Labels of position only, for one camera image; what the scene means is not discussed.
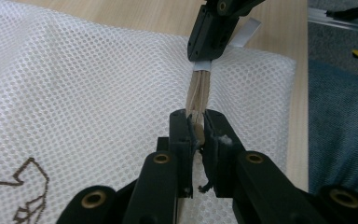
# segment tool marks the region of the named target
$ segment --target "brown stitching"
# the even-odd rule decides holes
[[[13,178],[15,181],[17,182],[6,182],[6,181],[0,181],[0,185],[3,186],[11,186],[11,187],[19,187],[23,185],[23,181],[20,180],[19,176],[20,174],[28,167],[29,164],[33,164],[37,170],[42,174],[42,176],[46,179],[46,183],[45,183],[45,190],[43,192],[42,195],[38,196],[37,198],[27,202],[25,204],[26,208],[22,208],[19,207],[16,214],[13,217],[13,221],[16,221],[17,223],[24,223],[25,221],[29,224],[30,223],[30,217],[35,214],[37,211],[39,211],[39,214],[35,220],[35,223],[38,222],[39,218],[41,217],[43,211],[46,208],[46,197],[47,197],[47,193],[48,193],[48,182],[49,182],[49,178],[48,175],[46,174],[46,172],[42,169],[42,167],[39,165],[39,163],[37,163],[34,158],[29,158],[13,175]],[[30,212],[30,205],[32,203],[35,203],[37,201],[42,201],[41,204],[39,204],[36,209],[34,209],[34,211]],[[21,217],[17,217],[17,214],[19,212],[25,212],[26,213],[26,217],[21,218]]]

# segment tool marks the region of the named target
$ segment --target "black object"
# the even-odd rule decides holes
[[[213,188],[217,197],[233,198],[239,223],[358,223],[358,193],[328,186],[313,196],[297,189],[268,156],[246,151],[216,111],[205,112],[200,146],[184,112],[170,115],[170,136],[158,139],[138,180],[118,192],[104,186],[82,190],[58,223],[176,223],[177,198],[191,196],[195,149],[209,179],[200,191]]]
[[[247,16],[253,7],[264,0],[207,0],[199,15],[187,44],[187,57],[191,62],[219,58],[226,48],[241,16]]]
[[[344,21],[352,21],[358,19],[358,7],[345,11],[327,11],[326,16]]]

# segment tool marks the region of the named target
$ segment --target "white tape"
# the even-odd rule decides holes
[[[193,71],[208,71],[211,72],[211,61],[195,62]]]
[[[229,43],[232,47],[241,47],[243,48],[246,43],[252,38],[252,36],[257,31],[258,27],[260,26],[261,22],[257,21],[253,18],[250,18],[237,32],[237,34],[232,38],[231,42]]]

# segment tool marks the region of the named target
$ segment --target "table surface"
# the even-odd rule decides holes
[[[190,36],[203,0],[16,0],[116,27]],[[286,175],[308,189],[308,25],[307,1],[266,0],[249,17],[262,22],[246,48],[296,60]]]

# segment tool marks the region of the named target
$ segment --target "white mesh fabric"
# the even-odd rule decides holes
[[[82,189],[121,189],[137,178],[157,138],[168,136],[170,113],[185,107],[186,41],[0,1],[0,223],[55,223]],[[294,67],[228,48],[211,76],[208,107],[281,169]],[[199,155],[194,163],[195,187],[204,185]],[[235,223],[231,201],[212,191],[185,200],[180,220]]]

